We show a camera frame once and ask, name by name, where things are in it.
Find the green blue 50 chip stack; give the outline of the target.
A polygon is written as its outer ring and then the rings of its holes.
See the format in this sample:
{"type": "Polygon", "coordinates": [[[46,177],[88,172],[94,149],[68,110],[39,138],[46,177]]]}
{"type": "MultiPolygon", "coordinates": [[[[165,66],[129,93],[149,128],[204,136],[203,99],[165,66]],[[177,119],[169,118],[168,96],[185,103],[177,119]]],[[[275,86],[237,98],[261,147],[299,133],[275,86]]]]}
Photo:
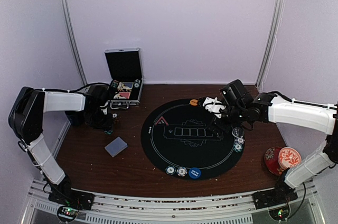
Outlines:
{"type": "Polygon", "coordinates": [[[106,135],[111,135],[113,133],[113,130],[112,129],[109,129],[109,130],[104,130],[104,133],[106,135]]]}

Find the red triangular all-in marker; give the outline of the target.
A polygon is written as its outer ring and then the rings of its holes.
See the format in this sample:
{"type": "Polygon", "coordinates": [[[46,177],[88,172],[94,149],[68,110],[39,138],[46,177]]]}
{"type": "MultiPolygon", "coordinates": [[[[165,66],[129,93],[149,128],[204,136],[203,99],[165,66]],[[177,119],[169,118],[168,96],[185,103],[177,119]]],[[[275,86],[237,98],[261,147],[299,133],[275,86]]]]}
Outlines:
{"type": "Polygon", "coordinates": [[[168,125],[168,122],[166,121],[166,119],[161,116],[155,123],[155,125],[165,125],[167,126],[168,125]]]}

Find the orange big blind button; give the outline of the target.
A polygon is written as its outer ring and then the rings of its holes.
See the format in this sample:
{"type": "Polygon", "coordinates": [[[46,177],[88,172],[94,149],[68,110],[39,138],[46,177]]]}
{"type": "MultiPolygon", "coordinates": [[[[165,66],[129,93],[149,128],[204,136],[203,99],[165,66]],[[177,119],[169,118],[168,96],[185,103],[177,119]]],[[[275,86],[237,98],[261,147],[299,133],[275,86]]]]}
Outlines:
{"type": "Polygon", "coordinates": [[[199,101],[197,99],[191,99],[190,100],[190,105],[192,105],[192,106],[198,106],[199,105],[199,101]]]}

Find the blue white 10 chip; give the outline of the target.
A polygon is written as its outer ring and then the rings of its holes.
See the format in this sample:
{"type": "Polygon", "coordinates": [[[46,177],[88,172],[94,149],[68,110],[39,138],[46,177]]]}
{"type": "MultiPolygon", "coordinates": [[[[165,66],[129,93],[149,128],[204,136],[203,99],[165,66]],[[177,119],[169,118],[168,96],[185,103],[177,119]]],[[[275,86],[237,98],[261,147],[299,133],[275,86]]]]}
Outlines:
{"type": "Polygon", "coordinates": [[[177,170],[176,170],[176,174],[179,177],[184,177],[184,176],[187,175],[187,169],[183,166],[178,167],[177,170]]]}
{"type": "Polygon", "coordinates": [[[244,140],[244,138],[242,138],[242,137],[238,137],[238,138],[236,138],[235,139],[235,144],[244,144],[245,143],[245,140],[244,140]]]}

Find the blue small blind button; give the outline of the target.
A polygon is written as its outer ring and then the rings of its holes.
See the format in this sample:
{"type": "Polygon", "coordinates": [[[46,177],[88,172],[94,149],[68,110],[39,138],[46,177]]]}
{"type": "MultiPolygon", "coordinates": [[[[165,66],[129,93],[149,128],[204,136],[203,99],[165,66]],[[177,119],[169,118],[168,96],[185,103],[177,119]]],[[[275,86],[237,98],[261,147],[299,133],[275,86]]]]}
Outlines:
{"type": "Polygon", "coordinates": [[[189,169],[188,175],[191,179],[199,179],[201,176],[201,170],[197,167],[192,167],[189,169]]]}

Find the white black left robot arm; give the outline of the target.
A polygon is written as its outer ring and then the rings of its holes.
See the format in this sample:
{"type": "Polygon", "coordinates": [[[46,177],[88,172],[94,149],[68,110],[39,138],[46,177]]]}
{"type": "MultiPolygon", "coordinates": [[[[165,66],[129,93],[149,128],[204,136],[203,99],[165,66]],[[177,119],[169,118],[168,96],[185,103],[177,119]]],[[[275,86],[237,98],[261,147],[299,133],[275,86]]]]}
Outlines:
{"type": "Polygon", "coordinates": [[[43,116],[52,111],[79,113],[88,126],[111,134],[113,115],[102,109],[108,97],[104,85],[90,85],[81,90],[22,87],[8,116],[10,128],[51,187],[56,188],[55,196],[65,205],[74,203],[76,193],[44,141],[43,116]]]}

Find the black white dealer button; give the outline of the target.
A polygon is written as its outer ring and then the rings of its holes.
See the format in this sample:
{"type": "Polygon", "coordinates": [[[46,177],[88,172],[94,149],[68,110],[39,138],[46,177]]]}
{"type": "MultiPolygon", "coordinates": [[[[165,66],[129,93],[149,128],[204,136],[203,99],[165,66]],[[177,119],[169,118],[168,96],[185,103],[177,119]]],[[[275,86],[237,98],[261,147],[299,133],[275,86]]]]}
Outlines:
{"type": "Polygon", "coordinates": [[[241,127],[235,127],[232,129],[232,135],[235,137],[235,138],[240,138],[240,137],[243,137],[245,134],[243,128],[241,127]]]}

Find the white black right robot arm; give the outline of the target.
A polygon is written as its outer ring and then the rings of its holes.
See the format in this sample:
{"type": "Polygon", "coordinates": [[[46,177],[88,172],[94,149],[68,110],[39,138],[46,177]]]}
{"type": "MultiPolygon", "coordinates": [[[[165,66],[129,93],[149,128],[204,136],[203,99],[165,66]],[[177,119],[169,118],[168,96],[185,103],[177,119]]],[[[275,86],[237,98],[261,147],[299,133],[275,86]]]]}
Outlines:
{"type": "Polygon", "coordinates": [[[253,97],[239,79],[220,92],[222,100],[207,97],[202,107],[223,123],[284,123],[326,134],[326,140],[312,154],[285,171],[280,185],[271,191],[274,203],[283,203],[291,195],[291,189],[337,164],[337,105],[298,101],[278,91],[253,97]]]}

